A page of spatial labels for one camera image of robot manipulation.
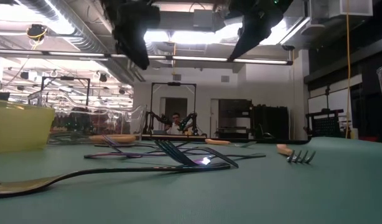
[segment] yellow cable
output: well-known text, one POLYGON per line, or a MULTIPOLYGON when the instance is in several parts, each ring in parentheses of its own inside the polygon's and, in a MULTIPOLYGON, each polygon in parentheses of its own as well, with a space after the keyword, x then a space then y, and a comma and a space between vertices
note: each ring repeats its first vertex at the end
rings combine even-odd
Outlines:
POLYGON ((352 66, 350 63, 350 26, 348 21, 349 0, 346 0, 346 27, 347 27, 347 113, 346 113, 346 138, 348 138, 348 120, 349 120, 349 106, 350 106, 350 77, 352 75, 352 66))
POLYGON ((43 35, 45 35, 48 29, 44 30, 43 33, 41 33, 41 34, 39 34, 39 35, 36 35, 36 36, 28 35, 28 30, 29 30, 29 28, 27 29, 27 36, 28 36, 29 38, 38 38, 38 37, 42 37, 43 35))

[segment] teal table surface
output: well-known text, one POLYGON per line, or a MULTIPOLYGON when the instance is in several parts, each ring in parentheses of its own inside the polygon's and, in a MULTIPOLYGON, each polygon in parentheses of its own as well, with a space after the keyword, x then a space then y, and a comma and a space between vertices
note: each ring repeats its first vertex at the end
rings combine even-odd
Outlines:
MULTIPOLYGON (((275 145, 212 146, 222 153, 267 157, 239 160, 239 169, 215 172, 76 177, 36 194, 0 198, 0 223, 382 223, 382 144, 316 138, 289 147, 317 154, 311 165, 289 164, 275 145)), ((0 181, 176 165, 168 157, 83 158, 104 151, 109 149, 49 146, 0 154, 0 181)))

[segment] black cabinet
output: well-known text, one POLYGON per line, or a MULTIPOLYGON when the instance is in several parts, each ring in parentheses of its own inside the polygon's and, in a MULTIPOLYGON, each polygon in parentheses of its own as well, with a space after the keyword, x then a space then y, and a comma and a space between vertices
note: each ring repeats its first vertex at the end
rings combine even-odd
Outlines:
POLYGON ((252 100, 219 100, 218 107, 218 137, 248 139, 253 108, 252 100))

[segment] fork handle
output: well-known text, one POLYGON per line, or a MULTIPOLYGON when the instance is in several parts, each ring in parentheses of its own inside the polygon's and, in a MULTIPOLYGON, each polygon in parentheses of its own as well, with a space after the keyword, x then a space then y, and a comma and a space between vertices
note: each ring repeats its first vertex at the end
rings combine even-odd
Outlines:
POLYGON ((212 170, 223 170, 230 169, 230 165, 227 163, 217 163, 206 166, 169 166, 169 167, 132 167, 132 168, 105 168, 105 169, 88 169, 79 170, 72 172, 70 174, 64 174, 58 176, 55 180, 51 181, 50 184, 56 183, 61 180, 69 179, 72 177, 78 177, 81 175, 88 174, 104 174, 104 173, 115 173, 115 172, 203 172, 212 170))
POLYGON ((293 150, 287 147, 277 147, 277 152, 285 156, 290 156, 293 150))

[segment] wooden handle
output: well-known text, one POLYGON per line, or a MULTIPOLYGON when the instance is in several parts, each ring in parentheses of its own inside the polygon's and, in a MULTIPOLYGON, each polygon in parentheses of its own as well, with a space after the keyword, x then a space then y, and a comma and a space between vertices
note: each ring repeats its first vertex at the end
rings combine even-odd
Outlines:
POLYGON ((217 140, 211 140, 211 139, 205 139, 205 142, 208 144, 216 144, 216 145, 231 144, 231 142, 229 141, 217 141, 217 140))
MULTIPOLYGON (((107 136, 117 141, 118 143, 128 143, 136 140, 136 137, 130 134, 108 134, 107 136)), ((89 139, 95 144, 101 144, 105 142, 105 138, 102 135, 90 136, 89 139)))
POLYGON ((285 156, 290 156, 293 152, 292 149, 289 149, 285 144, 278 144, 277 145, 277 152, 285 155, 285 156))

